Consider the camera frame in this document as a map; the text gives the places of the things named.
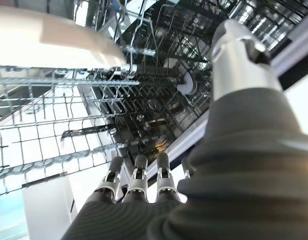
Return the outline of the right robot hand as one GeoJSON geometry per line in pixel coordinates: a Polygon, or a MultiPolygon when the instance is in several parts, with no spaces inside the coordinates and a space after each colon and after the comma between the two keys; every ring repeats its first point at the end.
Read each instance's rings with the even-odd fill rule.
{"type": "Polygon", "coordinates": [[[213,102],[189,178],[157,202],[139,192],[112,203],[95,190],[65,240],[308,240],[308,135],[270,67],[265,46],[239,22],[212,40],[213,102]]]}

